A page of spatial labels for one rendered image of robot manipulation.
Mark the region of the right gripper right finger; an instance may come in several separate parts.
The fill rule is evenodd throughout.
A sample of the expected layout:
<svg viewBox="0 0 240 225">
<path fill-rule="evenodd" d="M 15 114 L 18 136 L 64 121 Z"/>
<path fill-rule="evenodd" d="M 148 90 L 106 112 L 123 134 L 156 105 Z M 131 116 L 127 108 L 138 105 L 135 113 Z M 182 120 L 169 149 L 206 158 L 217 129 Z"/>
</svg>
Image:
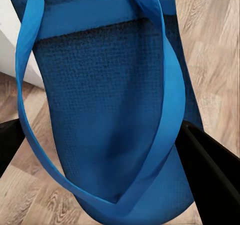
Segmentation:
<svg viewBox="0 0 240 225">
<path fill-rule="evenodd" d="M 240 158 L 186 120 L 175 146 L 203 225 L 240 225 Z"/>
</svg>

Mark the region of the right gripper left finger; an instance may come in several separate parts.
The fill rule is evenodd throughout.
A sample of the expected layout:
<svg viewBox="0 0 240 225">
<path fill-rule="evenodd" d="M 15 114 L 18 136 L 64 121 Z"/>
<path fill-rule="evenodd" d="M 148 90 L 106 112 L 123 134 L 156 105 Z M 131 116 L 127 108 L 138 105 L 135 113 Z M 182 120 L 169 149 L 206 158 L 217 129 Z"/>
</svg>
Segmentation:
<svg viewBox="0 0 240 225">
<path fill-rule="evenodd" d="M 0 178 L 25 137 L 19 118 L 0 123 Z"/>
</svg>

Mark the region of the sandal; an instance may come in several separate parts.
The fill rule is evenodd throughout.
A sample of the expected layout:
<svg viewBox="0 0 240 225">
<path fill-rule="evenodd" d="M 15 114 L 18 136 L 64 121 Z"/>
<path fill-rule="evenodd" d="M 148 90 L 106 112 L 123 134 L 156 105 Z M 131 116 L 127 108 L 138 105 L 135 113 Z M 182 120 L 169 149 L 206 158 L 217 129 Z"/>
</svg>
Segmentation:
<svg viewBox="0 0 240 225">
<path fill-rule="evenodd" d="M 35 156 L 103 225 L 163 225 L 195 201 L 175 141 L 204 131 L 176 0 L 11 0 L 18 117 Z M 65 177 L 37 141 L 22 85 L 33 51 Z"/>
</svg>

